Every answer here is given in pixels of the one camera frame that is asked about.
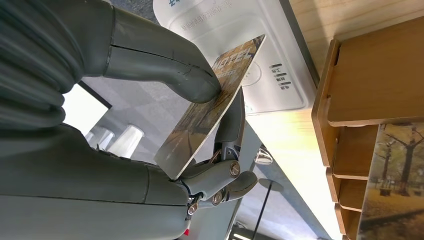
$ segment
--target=wooden surface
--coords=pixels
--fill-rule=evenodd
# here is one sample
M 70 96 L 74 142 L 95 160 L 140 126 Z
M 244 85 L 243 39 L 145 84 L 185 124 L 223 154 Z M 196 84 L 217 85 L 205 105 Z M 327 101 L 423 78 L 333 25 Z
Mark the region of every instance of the wooden surface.
M 340 42 L 337 40 L 331 41 L 311 113 L 322 163 L 326 167 L 333 166 L 337 138 L 339 137 L 339 128 L 330 126 L 327 118 L 328 107 L 331 101 L 328 93 L 333 75 L 333 68 L 338 57 L 339 47 Z
M 341 44 L 331 79 L 332 126 L 423 120 L 423 29 L 421 17 Z
M 424 16 L 422 0 L 289 0 L 321 73 L 330 41 L 340 41 Z
M 423 0 L 289 1 L 319 74 L 333 38 L 342 41 L 424 16 Z M 247 120 L 330 236 L 341 239 L 336 215 L 331 215 L 334 203 L 311 110 L 252 116 Z
M 341 179 L 368 179 L 378 127 L 344 127 L 336 150 L 332 172 L 334 176 Z
M 340 232 L 343 235 L 347 235 L 350 240 L 356 240 L 361 213 L 344 209 L 338 203 L 335 204 L 334 211 L 337 216 Z
M 327 178 L 328 188 L 329 188 L 330 194 L 331 194 L 331 200 L 334 203 L 338 203 L 339 202 L 340 185 L 342 184 L 342 179 L 335 177 L 333 175 L 333 169 L 331 167 L 327 167 L 327 169 L 325 171 L 325 176 Z
M 343 179 L 338 199 L 340 206 L 347 210 L 361 212 L 366 188 L 365 180 Z
M 338 227 L 340 229 L 340 233 L 346 235 L 346 229 L 349 226 L 349 217 L 351 211 L 344 209 L 340 206 L 340 204 L 336 203 L 334 205 L 335 215 L 337 217 Z
M 349 217 L 350 225 L 348 226 L 346 234 L 350 240 L 356 240 L 358 234 L 359 220 L 361 219 L 361 213 L 357 211 L 351 211 Z
M 216 59 L 212 69 L 221 84 L 220 94 L 206 103 L 191 103 L 154 156 L 168 177 L 175 180 L 181 175 L 219 124 L 264 39 L 265 35 L 255 37 Z

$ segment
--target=wooden shelf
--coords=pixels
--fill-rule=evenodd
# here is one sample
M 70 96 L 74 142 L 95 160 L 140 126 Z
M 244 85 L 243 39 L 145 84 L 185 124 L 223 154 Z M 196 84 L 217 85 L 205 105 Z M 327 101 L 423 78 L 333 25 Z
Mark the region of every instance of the wooden shelf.
M 350 240 L 356 240 L 361 213 L 344 209 L 338 203 L 335 204 L 334 210 L 340 233 L 346 235 Z
M 344 127 L 340 132 L 333 174 L 341 179 L 368 180 L 378 125 Z
M 423 25 L 419 17 L 343 41 L 331 78 L 331 126 L 424 120 Z
M 319 152 L 321 153 L 322 163 L 325 167 L 333 166 L 334 151 L 339 136 L 339 128 L 329 125 L 327 120 L 328 107 L 330 104 L 330 80 L 333 74 L 333 68 L 339 54 L 340 43 L 333 39 L 327 53 L 321 80 L 319 81 L 315 101 L 312 107 L 312 123 L 318 141 Z
M 333 175 L 333 169 L 328 167 L 325 171 L 325 176 L 327 177 L 328 187 L 330 189 L 331 200 L 333 203 L 339 202 L 339 192 L 340 184 L 342 180 Z
M 353 211 L 350 213 L 350 225 L 347 229 L 347 237 L 349 240 L 356 240 L 359 228 L 359 220 L 361 219 L 361 213 Z
M 338 202 L 346 210 L 362 212 L 367 181 L 342 179 Z

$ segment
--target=tree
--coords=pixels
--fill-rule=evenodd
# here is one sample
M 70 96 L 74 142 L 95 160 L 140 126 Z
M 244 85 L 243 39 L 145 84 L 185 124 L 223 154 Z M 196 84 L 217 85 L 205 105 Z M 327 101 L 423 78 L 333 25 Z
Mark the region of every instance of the tree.
M 417 128 L 415 126 L 413 126 L 411 128 L 411 130 L 412 130 L 412 136 L 409 140 L 409 143 L 406 143 L 406 142 L 400 140 L 399 138 L 395 137 L 392 134 L 386 133 L 387 136 L 389 136 L 390 138 L 392 138 L 396 142 L 402 144 L 406 149 L 405 164 L 403 165 L 403 170 L 402 170 L 402 175 L 400 177 L 400 185 L 399 185 L 399 194 L 402 195 L 402 196 L 409 196 L 409 193 L 407 191 L 407 184 L 408 184 L 408 179 L 410 177 L 412 160 L 413 160 L 413 156 L 414 156 L 414 150 L 420 143 L 422 143 L 424 141 L 424 136 L 421 135 L 421 133 L 419 133 L 417 131 Z M 418 134 L 421 137 L 421 139 L 417 141 L 414 137 L 415 134 Z
M 389 166 L 390 157 L 392 156 L 392 145 L 395 144 L 395 143 L 396 143 L 395 140 L 384 143 L 384 145 L 386 146 L 384 156 L 376 153 L 377 156 L 379 156 L 380 158 L 382 158 L 384 160 L 383 171 L 381 173 L 381 178 L 383 179 L 384 184 L 386 184 L 386 182 L 387 182 L 387 169 L 388 169 L 388 166 Z

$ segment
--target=white machine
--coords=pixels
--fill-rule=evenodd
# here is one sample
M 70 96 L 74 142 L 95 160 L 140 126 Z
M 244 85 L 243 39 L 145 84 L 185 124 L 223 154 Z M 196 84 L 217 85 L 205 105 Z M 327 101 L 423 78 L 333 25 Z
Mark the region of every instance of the white machine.
M 159 23 L 192 41 L 209 64 L 266 34 L 242 82 L 246 115 L 311 108 L 319 77 L 288 0 L 154 0 Z

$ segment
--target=robotic hand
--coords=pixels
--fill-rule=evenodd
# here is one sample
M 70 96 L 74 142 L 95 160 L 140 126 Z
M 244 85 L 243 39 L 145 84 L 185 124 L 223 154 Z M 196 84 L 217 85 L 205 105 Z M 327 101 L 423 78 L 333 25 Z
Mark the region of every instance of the robotic hand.
M 216 97 L 211 67 L 175 33 L 101 0 L 0 0 L 0 51 L 1 239 L 176 239 L 197 209 L 256 184 L 238 163 L 241 91 L 221 120 L 213 158 L 177 180 L 92 149 L 62 123 L 62 94 L 83 76 L 159 81 L 195 103 Z

